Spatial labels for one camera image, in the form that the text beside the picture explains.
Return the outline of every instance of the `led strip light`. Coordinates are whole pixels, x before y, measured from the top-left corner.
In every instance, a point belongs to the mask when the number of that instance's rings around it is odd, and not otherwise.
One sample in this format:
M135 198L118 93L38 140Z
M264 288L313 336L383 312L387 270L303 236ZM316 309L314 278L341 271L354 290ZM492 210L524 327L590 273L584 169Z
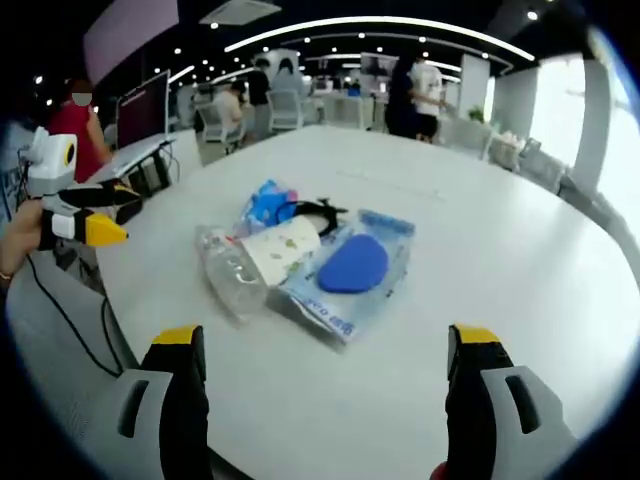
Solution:
M394 57L394 56L391 56L391 55L381 55L379 53L367 53L367 55L370 55L372 57L378 57L378 58L387 58L387 59L391 59L391 60L397 60L398 59L398 57ZM313 61L313 60L360 60L361 58L362 58L362 55L359 54L359 53L331 53L329 55L323 55L321 57L309 57L306 60L307 61ZM461 72L462 71L462 68L456 67L455 65L450 65L448 63L434 62L433 60L424 60L424 63L426 63L427 65L432 65L434 67L442 68L444 70L452 70L454 72Z
M365 38L395 38L395 39L403 39L403 40L411 40L411 41L416 41L418 42L420 45L425 45L427 43L435 43L436 45L444 45L446 47L451 47L451 48L456 48L458 50L462 50L463 52L468 52L468 53L473 53L474 55L477 55L478 57L481 57L483 53L482 50L478 50L477 48L472 48L472 47L468 47L466 45L461 45L459 43L456 42L449 42L448 40L440 40L439 38L432 38L432 37L425 37L425 36L418 36L418 35L405 35L405 34L401 34L401 33L384 33L384 32L362 32L365 34ZM351 33L327 33L327 34L323 34L323 35L314 35L314 36L310 36L309 38L311 39L311 41L314 40L325 40L325 39L330 39L330 38L342 38L342 37L349 37L349 38L353 38L356 37L357 34L351 32ZM285 42L282 42L281 45L294 45L296 43L302 43L304 42L305 37L300 37L300 38L294 38L292 40L287 40ZM494 62L498 62L501 63L505 66L505 68L500 72L500 75L505 75L507 73L509 73L511 70L513 70L513 63L506 61L504 58L500 58L496 55L493 54L488 54L489 55L489 59L494 61Z
M187 68L185 68L184 70L176 73L173 77L171 77L169 79L169 83L173 83L175 82L177 79L179 79L180 77L184 77L187 73L189 73L190 71L192 71L194 68L196 68L195 66L191 65Z
M460 83L460 79L458 77L453 77L451 75L443 75L442 79L443 80L450 80L450 81L455 82L455 83Z
M238 48L242 48L252 43L266 40L267 38L272 38L278 35L284 35L286 33L296 32L299 30L306 30L306 29L315 28L315 27L327 27L331 25L345 25L345 24L358 24L358 23L394 23L394 24L400 24L400 25L413 25L417 27L446 30L453 33L459 33L461 35L466 35L468 37L473 37L487 43L491 43L492 45L496 45L497 47L503 48L516 55L519 55L525 60L529 60L529 61L535 60L535 57L531 55L529 52L525 52L524 50L514 45L511 45L510 43L507 43L503 40L492 37L491 35L487 35L486 33L476 32L475 30L471 30L470 28L459 27L457 25L451 25L449 23L444 23L444 22L436 22L434 20L424 20L420 18L410 18L410 17L392 17L392 16L385 16L385 15L326 18L324 20L312 20L310 22L296 23L294 25L276 28L275 30L270 30L268 32L255 35L253 37L246 38L244 40L241 40L240 42L237 42L232 45L229 45L228 47L225 47L224 51L227 53L232 52L234 50L237 50Z
M219 77L211 80L211 83L218 83L223 80L228 80L229 78L237 77L238 75L244 75L245 73L249 73L255 70L253 67L243 68L242 70L236 70L235 72L227 73L226 75L221 75Z

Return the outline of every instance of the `blue sponge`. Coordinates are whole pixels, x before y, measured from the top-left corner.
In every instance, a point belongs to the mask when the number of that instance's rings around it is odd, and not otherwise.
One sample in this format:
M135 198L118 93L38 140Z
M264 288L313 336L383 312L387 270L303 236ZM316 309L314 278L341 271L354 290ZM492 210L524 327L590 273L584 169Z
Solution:
M371 290L389 268L385 249L370 235L354 235L344 242L318 272L318 286L331 293Z

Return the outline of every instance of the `window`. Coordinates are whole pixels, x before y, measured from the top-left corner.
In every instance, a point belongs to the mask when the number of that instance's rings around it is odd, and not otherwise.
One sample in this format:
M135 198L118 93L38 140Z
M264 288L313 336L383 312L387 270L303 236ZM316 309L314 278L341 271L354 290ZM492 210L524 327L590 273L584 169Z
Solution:
M582 137L584 90L582 56L557 57L540 65L531 137L542 143L543 152L570 167Z

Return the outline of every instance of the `white round table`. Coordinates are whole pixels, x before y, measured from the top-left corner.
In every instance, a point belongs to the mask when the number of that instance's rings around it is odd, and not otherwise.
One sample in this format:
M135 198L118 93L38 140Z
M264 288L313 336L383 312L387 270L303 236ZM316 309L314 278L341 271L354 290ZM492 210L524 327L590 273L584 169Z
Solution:
M195 226L230 227L268 178L417 226L404 284L344 351L266 309L230 321L199 268ZM160 193L126 228L98 259L127 341L142 359L162 330L204 326L209 446L256 480L428 478L447 455L451 323L496 333L578 437L619 396L636 344L636 283L604 231L524 179L419 142L283 134Z

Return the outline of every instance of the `person in white shirt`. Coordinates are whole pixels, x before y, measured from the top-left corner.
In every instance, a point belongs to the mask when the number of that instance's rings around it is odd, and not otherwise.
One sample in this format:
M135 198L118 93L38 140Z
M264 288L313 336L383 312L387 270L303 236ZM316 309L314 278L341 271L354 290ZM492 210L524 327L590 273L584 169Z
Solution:
M236 130L240 126L240 122L242 122L240 99L245 91L244 82L236 80L227 90L218 92L213 99L213 104L220 114L222 126L229 133Z
M418 140L432 143L438 131L440 107L446 106L442 100L442 74L436 67L418 60L411 76L418 92L422 94L420 99L414 100L419 116Z
M276 77L271 82L271 90L295 90L298 98L303 100L306 97L306 89L302 81L302 75L293 71L293 63L288 58L282 59Z

